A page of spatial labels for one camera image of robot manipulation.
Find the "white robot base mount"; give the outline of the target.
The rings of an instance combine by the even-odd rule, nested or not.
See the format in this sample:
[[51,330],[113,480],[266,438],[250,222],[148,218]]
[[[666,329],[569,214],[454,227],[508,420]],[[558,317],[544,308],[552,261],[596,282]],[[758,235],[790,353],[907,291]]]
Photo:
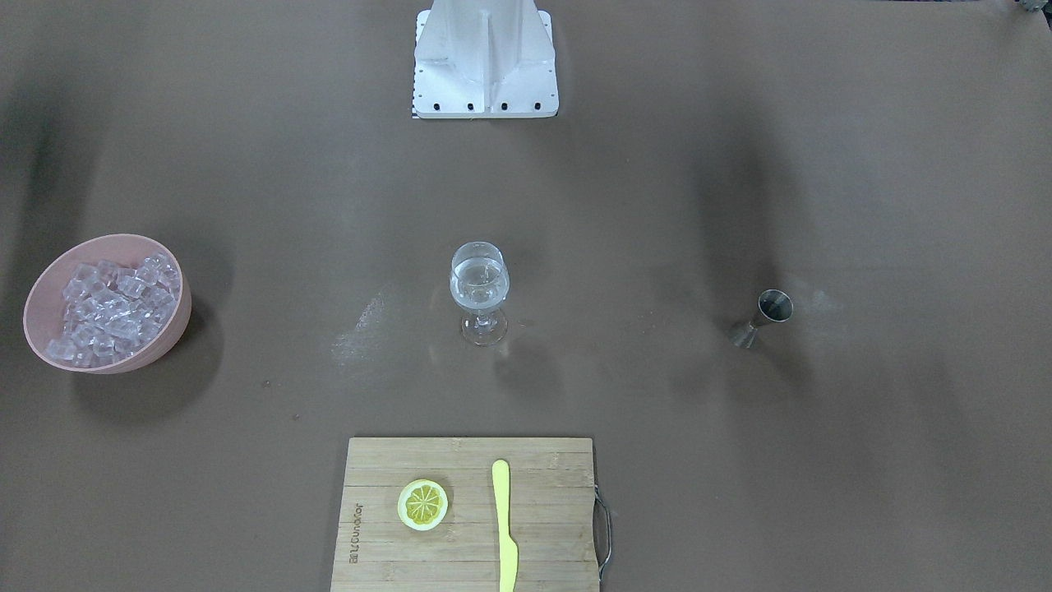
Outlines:
[[411,113],[421,119],[552,118],[552,19],[533,1],[434,1],[416,16]]

